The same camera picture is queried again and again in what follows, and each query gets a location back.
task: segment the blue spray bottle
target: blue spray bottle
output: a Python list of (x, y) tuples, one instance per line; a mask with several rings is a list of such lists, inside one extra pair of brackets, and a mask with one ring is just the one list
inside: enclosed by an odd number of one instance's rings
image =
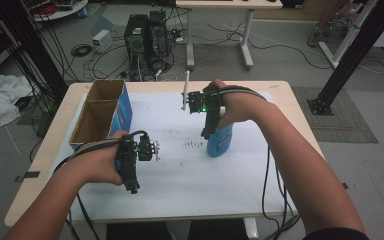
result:
[[(221, 107), (220, 117), (223, 116), (225, 108)], [(215, 133), (210, 136), (207, 142), (207, 153), (210, 157), (219, 157), (229, 149), (232, 141), (232, 128), (230, 124), (224, 128), (217, 128)]]

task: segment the finger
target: finger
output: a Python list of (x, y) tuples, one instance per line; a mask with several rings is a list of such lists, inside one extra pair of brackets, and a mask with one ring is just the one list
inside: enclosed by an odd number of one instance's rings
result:
[(232, 118), (230, 117), (230, 114), (228, 111), (226, 111), (226, 113), (220, 118), (219, 122), (218, 122), (218, 128), (219, 129), (222, 129), (222, 128), (225, 128), (227, 126), (229, 126), (230, 124), (232, 124)]
[(226, 87), (226, 83), (224, 83), (221, 79), (216, 79), (216, 80), (213, 80), (210, 84), (213, 84), (215, 86), (218, 86), (220, 88), (223, 88), (223, 87)]
[(126, 131), (119, 130), (119, 131), (116, 131), (113, 135), (109, 136), (108, 138), (110, 138), (110, 139), (121, 138), (121, 137), (128, 135), (128, 134), (129, 133)]
[(114, 185), (120, 186), (121, 184), (123, 184), (123, 179), (121, 179), (121, 176), (118, 173), (116, 173), (111, 183)]

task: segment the person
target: person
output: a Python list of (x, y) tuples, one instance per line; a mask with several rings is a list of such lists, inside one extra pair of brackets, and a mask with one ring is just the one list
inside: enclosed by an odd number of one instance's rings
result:
[[(217, 79), (211, 84), (227, 85)], [(350, 197), (323, 157), (273, 103), (247, 93), (223, 95), (220, 128), (254, 121), (265, 136), (292, 200), (302, 218), (304, 239), (368, 239)], [(117, 132), (113, 138), (122, 137)], [(122, 184), (114, 170), (116, 146), (73, 158), (52, 176), (5, 239), (57, 239), (69, 208), (86, 183)]]
[(328, 27), (328, 22), (332, 20), (335, 13), (344, 6), (348, 0), (331, 0), (328, 5), (323, 9), (323, 12), (317, 22), (316, 26), (308, 36), (307, 44), (310, 47), (316, 47), (323, 32)]

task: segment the concrete floor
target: concrete floor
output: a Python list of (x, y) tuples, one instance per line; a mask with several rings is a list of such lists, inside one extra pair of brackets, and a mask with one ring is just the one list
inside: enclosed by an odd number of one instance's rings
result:
[[(94, 4), (88, 6), (89, 16), (87, 18), (80, 19), (72, 15), (47, 22), (44, 24), (42, 32), (49, 40), (46, 29), (52, 25), (65, 54), (71, 60), (69, 51), (72, 47), (80, 43), (92, 45), (91, 38), (102, 27), (109, 27), (113, 30), (112, 34), (122, 36), (128, 15), (140, 12), (149, 13), (149, 9), (158, 10), (151, 7)], [(223, 25), (219, 21), (210, 22), (210, 24), (222, 29), (229, 26), (229, 23)], [(312, 64), (329, 67), (329, 63), (320, 49), (310, 49), (306, 45), (307, 35), (313, 26), (314, 22), (254, 21), (250, 40), (259, 47), (288, 44), (300, 48)], [(225, 39), (226, 32), (211, 30), (206, 24), (194, 24), (193, 27), (195, 29), (196, 66), (195, 71), (191, 74), (192, 81), (215, 78), (285, 80), (291, 86), (323, 87), (333, 72), (333, 69), (318, 69), (310, 66), (300, 52), (281, 46), (264, 50), (250, 47), (255, 67), (248, 70), (243, 66), (242, 57), (239, 55), (240, 50), (236, 46), (237, 42), (226, 42), (212, 47), (199, 44), (210, 42), (205, 39)], [(236, 28), (237, 24), (232, 24), (231, 27)], [(332, 34), (324, 41), (331, 49), (335, 49), (341, 39)], [(124, 45), (124, 41), (117, 41), (115, 44)], [(110, 73), (120, 67), (126, 56), (124, 49), (114, 50), (100, 59), (95, 69)], [(184, 71), (187, 70), (184, 46), (176, 46), (173, 51), (176, 56), (175, 64), (160, 80), (176, 80), (177, 78), (178, 81), (182, 81), (184, 78)], [(91, 81), (87, 78), (88, 72), (83, 69), (85, 61), (90, 57), (91, 55), (75, 58), (73, 61), (72, 69), (80, 81)], [(384, 64), (384, 51), (380, 48), (373, 48), (362, 63), (370, 60), (378, 60)], [(127, 67), (127, 65), (121, 66), (112, 77), (116, 77)], [(377, 62), (369, 62), (363, 67), (354, 72), (345, 85), (345, 89), (379, 143), (319, 142), (319, 144), (328, 163), (341, 181), (346, 182), (350, 187), (348, 192), (363, 219), (369, 238), (384, 239), (384, 73), (378, 73), (382, 71), (382, 67)], [(0, 66), (0, 74), (18, 76), (20, 71), (11, 59), (8, 59)], [(36, 137), (31, 125), (18, 125), (17, 120), (0, 127), (0, 239), (9, 229), (4, 224), (4, 218), (20, 187), (20, 183), (14, 182), (14, 180), (17, 175), (22, 175), (29, 169), (30, 152), (39, 140), (40, 138)], [(257, 225), (260, 239), (275, 230), (274, 225), (268, 224), (263, 218), (257, 219)], [(170, 229), (179, 240), (186, 238), (187, 226), (188, 222), (169, 222)], [(97, 227), (98, 231), (104, 231), (103, 226)], [(86, 227), (81, 227), (79, 231), (83, 236), (82, 239), (93, 237)], [(301, 239), (302, 237), (304, 237), (304, 229), (302, 223), (299, 222), (294, 228), (282, 234), (280, 239)], [(69, 239), (66, 230), (61, 239)]]

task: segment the cardboard box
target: cardboard box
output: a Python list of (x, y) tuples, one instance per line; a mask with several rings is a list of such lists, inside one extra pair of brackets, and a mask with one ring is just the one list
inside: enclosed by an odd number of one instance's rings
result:
[(80, 112), (70, 145), (77, 149), (113, 135), (130, 131), (132, 107), (124, 80), (95, 80)]

